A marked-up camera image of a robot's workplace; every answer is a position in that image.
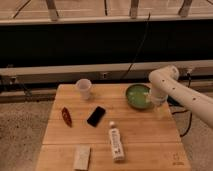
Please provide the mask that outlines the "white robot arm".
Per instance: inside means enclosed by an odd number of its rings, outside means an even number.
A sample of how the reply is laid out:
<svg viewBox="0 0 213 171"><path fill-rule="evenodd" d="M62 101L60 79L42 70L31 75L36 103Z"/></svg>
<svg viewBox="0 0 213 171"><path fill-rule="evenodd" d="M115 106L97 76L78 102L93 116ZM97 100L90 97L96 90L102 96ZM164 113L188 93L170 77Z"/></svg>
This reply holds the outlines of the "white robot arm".
<svg viewBox="0 0 213 171"><path fill-rule="evenodd" d="M180 84L178 78L179 70L174 65L152 71L149 74L150 101L161 106L172 97L213 129L213 98Z"/></svg>

